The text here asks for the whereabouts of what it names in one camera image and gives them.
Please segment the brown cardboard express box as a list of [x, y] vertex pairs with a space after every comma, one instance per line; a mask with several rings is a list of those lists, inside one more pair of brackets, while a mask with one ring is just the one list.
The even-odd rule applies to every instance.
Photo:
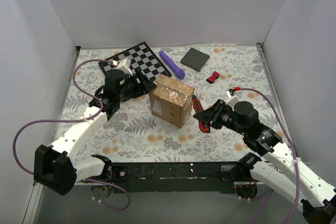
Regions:
[[195, 89], [165, 75], [154, 83], [156, 88], [149, 93], [151, 113], [181, 128], [190, 117]]

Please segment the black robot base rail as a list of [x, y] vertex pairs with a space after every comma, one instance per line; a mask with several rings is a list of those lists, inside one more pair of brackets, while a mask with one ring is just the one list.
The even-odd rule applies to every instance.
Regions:
[[253, 199], [257, 182], [237, 162], [112, 163], [95, 178], [129, 193], [217, 192]]

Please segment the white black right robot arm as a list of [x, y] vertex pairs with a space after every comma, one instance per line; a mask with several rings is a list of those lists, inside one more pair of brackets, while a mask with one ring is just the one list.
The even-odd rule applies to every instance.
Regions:
[[230, 106], [218, 100], [203, 110], [195, 101], [194, 109], [198, 121], [217, 130], [225, 127], [241, 134], [251, 150], [225, 172], [226, 179], [255, 179], [292, 202], [306, 222], [335, 223], [335, 187], [294, 158], [282, 138], [260, 122], [251, 103], [239, 101]]

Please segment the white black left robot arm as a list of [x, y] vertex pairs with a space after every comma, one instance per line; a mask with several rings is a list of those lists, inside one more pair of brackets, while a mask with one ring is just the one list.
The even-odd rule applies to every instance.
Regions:
[[122, 70], [111, 70], [105, 77], [81, 116], [64, 135], [49, 146], [40, 145], [35, 151], [34, 181], [60, 195], [67, 194], [76, 182], [87, 178], [108, 182], [113, 171], [111, 161], [93, 154], [83, 161], [76, 156], [95, 132], [119, 110], [121, 102], [141, 97], [156, 88], [140, 70], [129, 75]]

